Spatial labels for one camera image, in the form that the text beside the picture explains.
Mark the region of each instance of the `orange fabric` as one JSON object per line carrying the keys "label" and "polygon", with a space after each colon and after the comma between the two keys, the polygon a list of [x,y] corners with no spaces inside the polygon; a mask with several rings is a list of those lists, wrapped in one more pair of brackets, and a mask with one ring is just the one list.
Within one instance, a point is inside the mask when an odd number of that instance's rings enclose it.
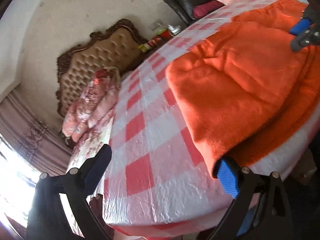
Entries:
{"label": "orange fabric", "polygon": [[320,49],[290,50],[305,4],[279,0],[243,13],[166,70],[210,174],[228,152],[250,165],[286,141],[319,102]]}

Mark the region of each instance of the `orange garment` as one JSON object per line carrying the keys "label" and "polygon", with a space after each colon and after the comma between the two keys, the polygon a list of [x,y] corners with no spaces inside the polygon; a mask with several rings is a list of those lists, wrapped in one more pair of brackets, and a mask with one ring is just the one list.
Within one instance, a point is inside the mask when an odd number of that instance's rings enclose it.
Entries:
{"label": "orange garment", "polygon": [[279,0],[233,18],[166,70],[212,174],[228,152],[251,165],[280,146],[319,102],[320,49],[294,53],[288,33],[305,4]]}

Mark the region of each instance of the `red and white tablecloth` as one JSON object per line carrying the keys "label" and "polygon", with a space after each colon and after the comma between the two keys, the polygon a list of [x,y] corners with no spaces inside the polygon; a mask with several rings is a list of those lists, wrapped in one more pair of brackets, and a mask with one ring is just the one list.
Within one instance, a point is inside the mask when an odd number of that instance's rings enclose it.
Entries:
{"label": "red and white tablecloth", "polygon": [[[272,2],[251,0],[220,8],[165,44],[123,82],[109,143],[112,160],[97,188],[105,197],[107,224],[131,236],[172,238],[220,221],[231,196],[209,176],[168,87],[165,68],[231,17]],[[319,116],[317,107],[292,138],[251,166],[252,171],[278,171],[286,178],[319,127]],[[107,143],[108,137],[101,135],[101,142]],[[98,144],[94,151],[92,147],[73,156],[70,168],[94,155]]]}

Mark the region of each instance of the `red pillow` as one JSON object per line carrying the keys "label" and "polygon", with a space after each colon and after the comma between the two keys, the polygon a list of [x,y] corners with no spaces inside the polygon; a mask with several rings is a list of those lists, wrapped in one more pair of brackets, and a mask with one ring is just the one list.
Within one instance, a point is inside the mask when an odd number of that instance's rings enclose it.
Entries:
{"label": "red pillow", "polygon": [[198,5],[193,9],[193,17],[196,19],[202,18],[203,16],[206,16],[222,6],[224,6],[224,4],[216,0]]}

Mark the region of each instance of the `headboard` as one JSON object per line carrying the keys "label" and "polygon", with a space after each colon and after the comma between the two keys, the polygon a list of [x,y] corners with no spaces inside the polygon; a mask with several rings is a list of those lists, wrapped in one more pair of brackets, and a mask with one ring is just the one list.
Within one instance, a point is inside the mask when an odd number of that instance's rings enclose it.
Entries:
{"label": "headboard", "polygon": [[147,42],[132,22],[118,21],[111,28],[90,34],[86,45],[78,45],[58,57],[58,83],[56,92],[58,113],[64,117],[73,102],[76,102],[94,73],[104,67],[115,66],[120,74],[134,70],[144,56],[138,46]]}

